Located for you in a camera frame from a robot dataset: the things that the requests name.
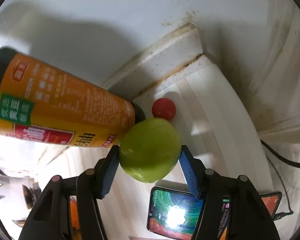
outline blue gripper pad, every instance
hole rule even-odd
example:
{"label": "blue gripper pad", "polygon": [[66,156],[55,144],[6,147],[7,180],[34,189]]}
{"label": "blue gripper pad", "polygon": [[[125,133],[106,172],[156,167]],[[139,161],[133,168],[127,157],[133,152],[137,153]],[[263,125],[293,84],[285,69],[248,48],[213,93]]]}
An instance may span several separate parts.
{"label": "blue gripper pad", "polygon": [[[202,171],[195,170],[195,161],[199,161],[202,165]],[[197,199],[200,196],[200,190],[198,184],[200,184],[202,176],[202,172],[204,172],[205,167],[200,160],[196,160],[193,158],[187,146],[183,145],[181,148],[181,154],[179,157],[179,162],[185,175],[186,182],[188,184],[190,193],[194,195]]]}
{"label": "blue gripper pad", "polygon": [[101,185],[101,196],[105,197],[110,192],[112,182],[114,180],[115,173],[117,172],[119,166],[119,146],[112,146],[107,157],[104,159],[98,176],[102,178]]}

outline red logo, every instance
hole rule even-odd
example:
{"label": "red logo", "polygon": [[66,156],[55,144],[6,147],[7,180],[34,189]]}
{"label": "red logo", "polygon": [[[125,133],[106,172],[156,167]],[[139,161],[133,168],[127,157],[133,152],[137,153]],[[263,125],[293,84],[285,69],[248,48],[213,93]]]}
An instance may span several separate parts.
{"label": "red logo", "polygon": [[116,136],[117,136],[116,134],[110,133],[110,136],[108,137],[108,139],[102,146],[104,146],[104,147],[109,146],[113,142],[113,140],[115,139]]}
{"label": "red logo", "polygon": [[14,81],[21,82],[26,72],[26,69],[28,68],[28,65],[29,64],[24,63],[22,61],[16,63],[12,68],[12,79]]}
{"label": "red logo", "polygon": [[13,133],[7,133],[6,136],[45,143],[55,143],[67,145],[74,132],[49,129],[41,126],[27,126],[22,124],[14,124]]}

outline phone screen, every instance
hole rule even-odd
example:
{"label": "phone screen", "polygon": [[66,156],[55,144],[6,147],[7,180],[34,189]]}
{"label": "phone screen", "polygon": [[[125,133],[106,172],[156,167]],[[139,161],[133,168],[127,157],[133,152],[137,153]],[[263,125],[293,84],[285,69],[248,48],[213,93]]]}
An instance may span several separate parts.
{"label": "phone screen", "polygon": [[[281,192],[261,195],[273,216],[281,200]],[[155,187],[151,191],[147,229],[153,233],[178,240],[190,240],[200,216],[204,200],[190,193]],[[218,237],[226,238],[230,198],[224,196]]]}

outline green apple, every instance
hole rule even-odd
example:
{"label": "green apple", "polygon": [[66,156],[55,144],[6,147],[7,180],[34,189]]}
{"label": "green apple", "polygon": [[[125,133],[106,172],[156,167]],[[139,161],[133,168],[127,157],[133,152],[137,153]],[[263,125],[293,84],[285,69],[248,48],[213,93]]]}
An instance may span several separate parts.
{"label": "green apple", "polygon": [[136,124],[124,136],[119,160],[130,176],[150,183],[172,171],[180,152],[180,137],[173,126],[162,118],[150,118]]}

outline orange bottle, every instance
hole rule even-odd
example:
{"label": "orange bottle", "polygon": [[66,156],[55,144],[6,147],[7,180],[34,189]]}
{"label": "orange bottle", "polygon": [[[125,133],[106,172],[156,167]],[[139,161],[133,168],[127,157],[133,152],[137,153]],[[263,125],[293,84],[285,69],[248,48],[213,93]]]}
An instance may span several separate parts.
{"label": "orange bottle", "polygon": [[13,49],[0,49],[2,135],[110,147],[143,119],[130,101]]}

